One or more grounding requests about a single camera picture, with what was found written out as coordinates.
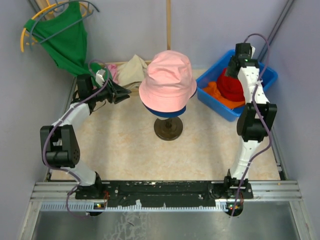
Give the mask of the pink hat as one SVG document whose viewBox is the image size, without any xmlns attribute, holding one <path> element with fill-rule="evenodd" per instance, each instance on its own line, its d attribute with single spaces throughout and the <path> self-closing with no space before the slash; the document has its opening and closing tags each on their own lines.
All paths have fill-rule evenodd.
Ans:
<svg viewBox="0 0 320 240">
<path fill-rule="evenodd" d="M 174 50 L 154 56 L 138 89 L 142 103 L 161 113 L 181 111 L 196 90 L 189 58 Z"/>
</svg>

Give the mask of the cream mannequin head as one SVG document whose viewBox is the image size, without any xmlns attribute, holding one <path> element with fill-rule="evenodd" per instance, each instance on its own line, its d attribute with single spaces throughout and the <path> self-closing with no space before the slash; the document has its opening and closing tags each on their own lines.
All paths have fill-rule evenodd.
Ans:
<svg viewBox="0 0 320 240">
<path fill-rule="evenodd" d="M 176 140 L 183 132 L 180 113 L 152 113 L 156 119 L 153 124 L 154 133 L 163 141 Z"/>
</svg>

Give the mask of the blue hat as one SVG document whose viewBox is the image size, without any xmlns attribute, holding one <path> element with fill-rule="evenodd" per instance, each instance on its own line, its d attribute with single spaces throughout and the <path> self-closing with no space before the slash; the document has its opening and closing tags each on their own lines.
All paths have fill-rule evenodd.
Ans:
<svg viewBox="0 0 320 240">
<path fill-rule="evenodd" d="M 139 97 L 143 105 L 158 116 L 183 114 L 188 101 L 196 94 L 195 88 L 183 91 L 168 90 L 139 90 Z"/>
</svg>

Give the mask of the wooden clothes rack with tray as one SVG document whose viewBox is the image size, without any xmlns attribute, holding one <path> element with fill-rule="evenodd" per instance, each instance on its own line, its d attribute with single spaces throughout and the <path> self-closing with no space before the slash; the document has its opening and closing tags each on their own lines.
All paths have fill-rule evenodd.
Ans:
<svg viewBox="0 0 320 240">
<path fill-rule="evenodd" d="M 121 66 L 133 56 L 150 64 L 170 50 L 172 1 L 93 0 L 97 11 L 86 20 L 89 60 Z"/>
</svg>

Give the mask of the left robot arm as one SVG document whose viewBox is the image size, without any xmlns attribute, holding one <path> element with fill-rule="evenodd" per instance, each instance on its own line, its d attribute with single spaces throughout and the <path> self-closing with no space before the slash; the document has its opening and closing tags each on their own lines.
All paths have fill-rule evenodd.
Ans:
<svg viewBox="0 0 320 240">
<path fill-rule="evenodd" d="M 76 78 L 77 97 L 69 109 L 53 124 L 40 129 L 42 161 L 50 169 L 73 176 L 86 192 L 97 199 L 103 195 L 104 186 L 97 182 L 97 173 L 81 159 L 76 131 L 93 113 L 98 102 L 118 104 L 130 97 L 131 91 L 113 82 L 105 70 L 99 70 L 94 87 L 90 74 Z"/>
</svg>

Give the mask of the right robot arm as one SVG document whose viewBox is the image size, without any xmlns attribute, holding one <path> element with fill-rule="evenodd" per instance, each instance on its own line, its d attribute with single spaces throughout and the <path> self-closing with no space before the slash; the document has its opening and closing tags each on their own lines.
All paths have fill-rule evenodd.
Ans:
<svg viewBox="0 0 320 240">
<path fill-rule="evenodd" d="M 248 172 L 253 160 L 264 153 L 272 145 L 257 151 L 263 140 L 271 135 L 277 105 L 270 103 L 265 95 L 262 74 L 266 67 L 260 70 L 257 59 L 253 58 L 254 47 L 248 42 L 235 45 L 235 53 L 230 58 L 225 75 L 239 80 L 243 95 L 244 109 L 238 118 L 236 131 L 240 137 L 236 160 L 228 170 L 223 192 L 229 198 L 235 198 L 248 189 Z"/>
</svg>

